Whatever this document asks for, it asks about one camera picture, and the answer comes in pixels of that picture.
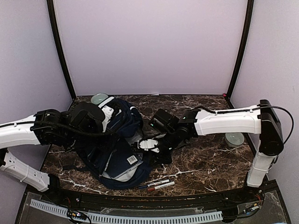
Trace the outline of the navy blue student backpack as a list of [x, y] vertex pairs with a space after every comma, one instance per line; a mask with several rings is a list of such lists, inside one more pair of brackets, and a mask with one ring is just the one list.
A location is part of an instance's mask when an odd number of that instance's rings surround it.
[[67, 124], [77, 131], [63, 147], [75, 151], [84, 170], [108, 189], [123, 190], [140, 185], [150, 175], [150, 156], [132, 148], [142, 136], [143, 119], [126, 100], [108, 97], [99, 104], [80, 102], [66, 112]]

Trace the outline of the blue capped white marker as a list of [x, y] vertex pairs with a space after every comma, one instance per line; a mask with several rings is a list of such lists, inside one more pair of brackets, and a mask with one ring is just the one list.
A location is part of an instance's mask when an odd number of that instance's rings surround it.
[[169, 179], [158, 181], [158, 182], [152, 182], [152, 183], [149, 183], [149, 184], [146, 184], [146, 185], [139, 186], [138, 189], [146, 189], [146, 188], [151, 187], [151, 186], [157, 186], [157, 185], [161, 185], [161, 184], [168, 183], [168, 182], [170, 182]]

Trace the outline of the red capped white marker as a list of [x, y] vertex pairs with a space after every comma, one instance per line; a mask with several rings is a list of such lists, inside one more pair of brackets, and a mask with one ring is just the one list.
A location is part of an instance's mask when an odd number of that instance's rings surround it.
[[155, 191], [155, 190], [158, 190], [158, 189], [162, 189], [162, 188], [166, 188], [166, 187], [172, 186], [174, 184], [175, 184], [175, 182], [164, 183], [164, 184], [161, 184], [161, 185], [158, 185], [158, 186], [154, 186], [152, 188], [148, 188], [147, 191], [148, 192]]

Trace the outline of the navy blue notebook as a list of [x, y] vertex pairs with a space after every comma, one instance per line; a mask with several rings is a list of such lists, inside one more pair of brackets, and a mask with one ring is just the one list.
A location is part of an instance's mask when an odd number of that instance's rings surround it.
[[142, 163], [143, 161], [133, 152], [128, 142], [121, 138], [116, 142], [102, 176], [108, 179], [126, 182], [133, 177], [138, 166]]

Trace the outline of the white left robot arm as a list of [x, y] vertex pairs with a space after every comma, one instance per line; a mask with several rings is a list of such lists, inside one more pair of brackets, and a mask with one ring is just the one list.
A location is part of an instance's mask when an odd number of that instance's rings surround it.
[[63, 203], [66, 193], [61, 190], [56, 175], [41, 172], [17, 159], [8, 149], [22, 145], [56, 145], [74, 151], [90, 143], [98, 143], [113, 133], [108, 128], [113, 110], [80, 109], [78, 112], [39, 111], [24, 119], [0, 126], [0, 169], [40, 192], [47, 192], [55, 203]]

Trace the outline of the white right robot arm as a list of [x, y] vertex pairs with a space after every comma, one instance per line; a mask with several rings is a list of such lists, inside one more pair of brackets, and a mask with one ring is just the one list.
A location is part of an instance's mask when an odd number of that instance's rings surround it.
[[256, 196], [256, 188], [271, 168], [275, 158], [283, 151], [285, 143], [281, 122], [275, 110], [291, 113], [282, 107], [273, 106], [266, 99], [257, 105], [244, 108], [210, 110], [198, 106], [185, 110], [176, 117], [159, 109], [149, 125], [159, 132], [158, 136], [138, 140], [132, 147], [139, 151], [153, 152], [158, 163], [171, 163], [171, 153], [179, 144], [190, 138], [216, 133], [251, 133], [259, 135], [259, 148], [247, 174], [246, 186], [239, 191], [238, 198], [249, 202]]

